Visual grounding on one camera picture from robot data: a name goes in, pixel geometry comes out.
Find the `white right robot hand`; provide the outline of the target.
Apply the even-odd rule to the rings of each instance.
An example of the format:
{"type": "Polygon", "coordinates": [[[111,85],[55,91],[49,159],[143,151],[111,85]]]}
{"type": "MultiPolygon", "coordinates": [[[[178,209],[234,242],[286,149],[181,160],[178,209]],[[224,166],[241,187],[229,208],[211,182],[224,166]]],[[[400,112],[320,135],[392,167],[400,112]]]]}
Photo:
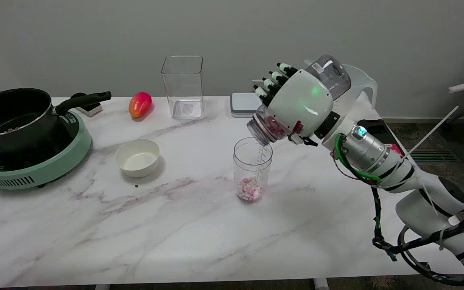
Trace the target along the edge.
{"type": "Polygon", "coordinates": [[[333,59],[315,61],[306,69],[278,64],[263,85],[254,85],[261,104],[247,129],[261,146],[288,138],[294,144],[317,146],[338,115],[333,102],[350,89],[350,77],[333,59]]]}

